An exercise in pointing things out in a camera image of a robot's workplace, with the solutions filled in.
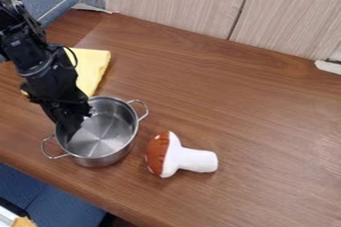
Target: white object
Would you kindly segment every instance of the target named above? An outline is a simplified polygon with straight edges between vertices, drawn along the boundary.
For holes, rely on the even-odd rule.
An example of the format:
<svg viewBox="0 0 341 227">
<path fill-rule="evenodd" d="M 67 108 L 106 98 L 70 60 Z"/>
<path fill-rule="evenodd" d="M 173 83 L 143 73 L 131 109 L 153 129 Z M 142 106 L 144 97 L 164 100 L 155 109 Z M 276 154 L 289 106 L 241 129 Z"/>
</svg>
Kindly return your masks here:
<svg viewBox="0 0 341 227">
<path fill-rule="evenodd" d="M 203 173 L 215 172 L 217 168 L 218 160 L 214 152 L 182 147 L 178 137 L 170 131 L 162 178 L 174 175 L 178 169 Z"/>
<path fill-rule="evenodd" d="M 19 217 L 15 213 L 9 211 L 8 209 L 0 206 L 0 227 L 10 227 L 12 226 L 14 220 Z"/>
<path fill-rule="evenodd" d="M 85 3 L 77 3 L 72 8 L 73 9 L 81 9 L 81 10 L 99 11 L 99 12 L 104 12 L 107 14 L 120 13 L 118 11 L 110 11 L 110 10 L 106 10 L 106 9 L 102 9 L 102 8 L 93 7 L 93 6 L 90 6 L 90 5 L 85 4 Z"/>
<path fill-rule="evenodd" d="M 315 66 L 317 67 L 317 69 L 321 71 L 326 71 L 326 72 L 341 75 L 341 65 L 339 64 L 325 62 L 325 61 L 316 61 Z"/>
</svg>

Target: toy mushroom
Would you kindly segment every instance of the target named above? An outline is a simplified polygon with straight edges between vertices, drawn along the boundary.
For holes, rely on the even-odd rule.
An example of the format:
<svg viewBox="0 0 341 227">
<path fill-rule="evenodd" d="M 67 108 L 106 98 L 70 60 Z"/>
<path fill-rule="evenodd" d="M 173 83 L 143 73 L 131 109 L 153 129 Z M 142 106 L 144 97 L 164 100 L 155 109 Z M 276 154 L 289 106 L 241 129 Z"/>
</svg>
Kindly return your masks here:
<svg viewBox="0 0 341 227">
<path fill-rule="evenodd" d="M 162 178 L 174 175 L 178 169 L 203 173 L 214 172 L 218 167 L 214 152 L 182 147 L 171 131 L 163 131 L 151 139 L 146 162 L 149 171 Z"/>
</svg>

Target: pot rim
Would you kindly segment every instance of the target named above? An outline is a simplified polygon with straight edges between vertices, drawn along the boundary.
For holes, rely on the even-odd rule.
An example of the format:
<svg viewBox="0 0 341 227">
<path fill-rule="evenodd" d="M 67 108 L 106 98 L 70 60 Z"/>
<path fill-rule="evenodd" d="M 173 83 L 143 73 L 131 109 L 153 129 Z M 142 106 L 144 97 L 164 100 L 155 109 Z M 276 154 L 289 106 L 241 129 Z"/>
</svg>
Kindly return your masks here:
<svg viewBox="0 0 341 227">
<path fill-rule="evenodd" d="M 127 146 L 129 146 L 132 142 L 133 142 L 133 139 L 136 137 L 138 131 L 139 131 L 139 124 L 140 124 L 140 121 L 139 121 L 139 116 L 137 114 L 137 112 L 135 111 L 135 109 L 129 104 L 129 102 L 131 101 L 128 101 L 128 102 L 125 102 L 119 98 L 115 98 L 115 97 L 107 97 L 107 96 L 93 96 L 93 97 L 90 97 L 89 98 L 89 101 L 91 100 L 96 100 L 96 99 L 103 99 L 103 100 L 114 100 L 114 101 L 117 101 L 117 102 L 120 102 L 122 104 L 124 104 L 126 107 L 128 107 L 134 114 L 135 116 L 135 120 L 136 120 L 136 127 L 135 127 L 135 130 L 134 130 L 134 133 L 132 134 L 131 138 L 120 148 L 118 149 L 116 152 L 111 152 L 111 153 L 108 153 L 106 155 L 103 155 L 101 157 L 91 157 L 91 156 L 82 156 L 82 155 L 79 155 L 79 154 L 76 154 L 76 153 L 73 153 L 73 152 L 70 152 L 69 150 L 67 150 L 62 144 L 61 142 L 59 141 L 58 139 L 58 135 L 57 135 L 57 130 L 58 130 L 58 127 L 60 126 L 59 123 L 56 124 L 56 128 L 55 128 L 55 135 L 56 135 L 56 140 L 58 142 L 58 145 L 59 147 L 61 147 L 61 149 L 63 149 L 64 152 L 66 152 L 67 154 L 71 155 L 71 156 L 74 156 L 76 158 L 82 158 L 82 159 L 102 159 L 102 158 L 106 158 L 106 157 L 109 157 L 111 155 L 114 155 L 120 151 L 122 151 L 123 149 L 125 149 Z"/>
</svg>

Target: white mushroom stem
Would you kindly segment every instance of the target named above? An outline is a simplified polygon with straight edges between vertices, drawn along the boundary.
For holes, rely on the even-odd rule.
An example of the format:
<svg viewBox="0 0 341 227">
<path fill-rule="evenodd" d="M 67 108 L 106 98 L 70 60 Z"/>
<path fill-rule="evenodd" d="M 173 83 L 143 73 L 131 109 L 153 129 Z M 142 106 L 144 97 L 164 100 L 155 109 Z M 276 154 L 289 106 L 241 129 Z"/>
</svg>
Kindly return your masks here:
<svg viewBox="0 0 341 227">
<path fill-rule="evenodd" d="M 174 175 L 178 169 L 203 173 L 214 172 L 217 167 L 218 160 L 214 152 L 182 147 L 178 137 L 170 132 L 170 144 L 165 156 L 162 178 Z"/>
</svg>

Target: brown mushroom cap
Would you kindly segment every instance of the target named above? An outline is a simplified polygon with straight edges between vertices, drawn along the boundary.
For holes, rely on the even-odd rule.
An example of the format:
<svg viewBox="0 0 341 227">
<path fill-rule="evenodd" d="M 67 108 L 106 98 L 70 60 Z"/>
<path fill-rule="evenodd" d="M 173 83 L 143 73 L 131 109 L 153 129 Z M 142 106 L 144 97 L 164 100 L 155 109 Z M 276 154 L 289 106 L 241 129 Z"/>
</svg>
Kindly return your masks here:
<svg viewBox="0 0 341 227">
<path fill-rule="evenodd" d="M 155 175 L 163 173 L 165 156 L 170 145 L 170 135 L 169 131 L 162 131 L 150 140 L 146 162 L 149 170 Z"/>
</svg>

